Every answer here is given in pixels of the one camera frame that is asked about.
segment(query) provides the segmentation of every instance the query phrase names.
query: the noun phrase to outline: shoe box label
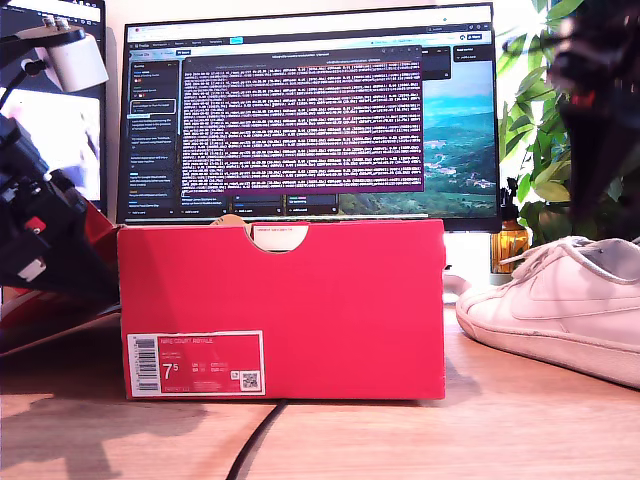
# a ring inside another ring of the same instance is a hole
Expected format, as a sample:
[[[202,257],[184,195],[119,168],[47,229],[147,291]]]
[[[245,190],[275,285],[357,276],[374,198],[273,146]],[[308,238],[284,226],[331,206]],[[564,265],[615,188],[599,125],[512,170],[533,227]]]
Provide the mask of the shoe box label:
[[[136,397],[265,395],[262,331],[127,335]]]

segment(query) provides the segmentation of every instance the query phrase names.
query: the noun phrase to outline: barcode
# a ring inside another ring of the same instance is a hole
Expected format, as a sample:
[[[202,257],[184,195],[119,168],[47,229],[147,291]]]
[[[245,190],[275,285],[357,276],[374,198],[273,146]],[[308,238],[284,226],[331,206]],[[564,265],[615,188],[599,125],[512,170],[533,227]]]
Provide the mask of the barcode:
[[[158,384],[157,383],[141,383],[138,388],[140,390],[156,391],[158,390]]]
[[[260,387],[260,372],[240,372],[240,390],[242,392],[257,392]]]
[[[158,358],[155,338],[137,338],[136,374],[140,391],[159,391]]]

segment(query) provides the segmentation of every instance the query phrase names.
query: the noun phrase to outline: monitor screen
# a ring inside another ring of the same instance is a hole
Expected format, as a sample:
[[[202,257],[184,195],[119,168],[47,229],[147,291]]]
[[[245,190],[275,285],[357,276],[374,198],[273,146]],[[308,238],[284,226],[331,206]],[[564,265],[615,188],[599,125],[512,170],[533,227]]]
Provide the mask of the monitor screen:
[[[0,35],[14,35],[41,27],[43,17],[64,17],[96,38],[105,56],[104,2],[13,0],[0,10]],[[20,71],[24,59],[37,60],[34,50],[0,73],[0,92]],[[104,165],[105,86],[62,93],[44,73],[26,78],[2,108],[29,132],[31,140],[51,170],[62,170],[78,191],[101,209],[106,208]]]
[[[118,221],[495,229],[491,4],[127,25]]]

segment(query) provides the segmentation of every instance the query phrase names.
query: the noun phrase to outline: black cable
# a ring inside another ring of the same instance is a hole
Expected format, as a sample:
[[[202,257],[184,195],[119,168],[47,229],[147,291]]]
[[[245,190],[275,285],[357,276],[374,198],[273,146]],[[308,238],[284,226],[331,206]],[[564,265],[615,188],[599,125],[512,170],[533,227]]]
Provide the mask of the black cable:
[[[231,470],[229,470],[229,475],[227,475],[227,480],[237,480],[238,475],[240,474],[240,470],[242,469],[244,462],[247,460],[249,453],[251,453],[251,450],[253,449],[253,447],[255,447],[256,442],[264,433],[266,428],[276,419],[278,415],[282,413],[287,404],[288,402],[286,400],[280,400],[274,407],[274,409],[269,412],[269,415],[267,415],[264,420],[262,420],[262,423],[258,425],[258,428],[254,430],[247,442],[242,447],[242,450],[240,450],[240,453],[238,453],[235,462],[233,462]]]
[[[9,82],[9,85],[7,85],[7,89],[4,91],[4,93],[2,94],[2,98],[0,98],[0,110],[2,110],[2,107],[4,107],[4,104],[7,103],[7,100],[9,99],[9,95],[11,95],[11,92],[18,87],[18,85],[20,85],[25,78],[27,78],[29,75],[27,75],[27,72],[25,72],[24,70],[20,69],[20,73],[18,73],[18,75],[16,75],[16,77],[11,80],[11,82]]]
[[[25,63],[20,69],[20,73],[18,73],[18,75],[16,75],[15,78],[11,80],[11,82],[9,82],[9,85],[7,85],[7,89],[2,94],[2,98],[0,98],[0,110],[2,110],[4,104],[7,103],[7,99],[9,98],[9,95],[11,95],[11,92],[18,88],[18,86],[24,81],[25,78],[29,76],[35,77],[37,74],[46,69],[47,64],[42,60]]]

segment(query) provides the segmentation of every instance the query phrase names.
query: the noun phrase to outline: red shoe box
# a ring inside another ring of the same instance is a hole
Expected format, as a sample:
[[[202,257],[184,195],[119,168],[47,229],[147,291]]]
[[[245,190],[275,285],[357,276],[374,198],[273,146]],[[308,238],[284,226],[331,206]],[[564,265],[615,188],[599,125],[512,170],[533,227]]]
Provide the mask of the red shoe box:
[[[444,397],[439,220],[122,228],[118,259],[130,398]]]

